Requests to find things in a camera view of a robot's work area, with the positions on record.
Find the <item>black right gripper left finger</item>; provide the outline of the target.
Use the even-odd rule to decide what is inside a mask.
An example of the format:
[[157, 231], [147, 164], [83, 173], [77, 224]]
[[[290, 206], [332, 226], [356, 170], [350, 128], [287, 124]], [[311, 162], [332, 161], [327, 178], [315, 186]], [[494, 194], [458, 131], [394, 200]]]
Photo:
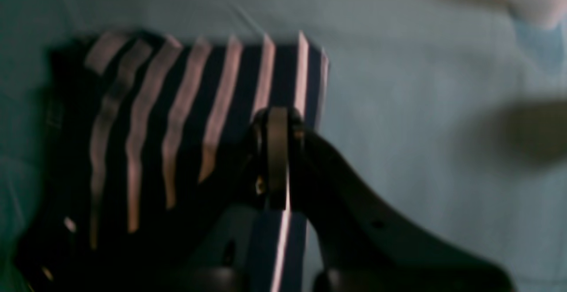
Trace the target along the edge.
[[289, 113], [265, 108], [252, 123], [257, 178], [255, 192], [270, 210], [289, 208]]

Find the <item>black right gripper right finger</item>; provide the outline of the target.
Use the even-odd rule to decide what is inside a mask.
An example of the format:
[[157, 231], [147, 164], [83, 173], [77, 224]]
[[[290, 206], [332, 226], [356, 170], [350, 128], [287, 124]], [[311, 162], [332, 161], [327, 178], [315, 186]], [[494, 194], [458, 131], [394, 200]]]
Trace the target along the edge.
[[375, 194], [342, 155], [290, 117], [290, 203], [313, 225], [314, 292], [514, 292], [500, 266], [425, 231]]

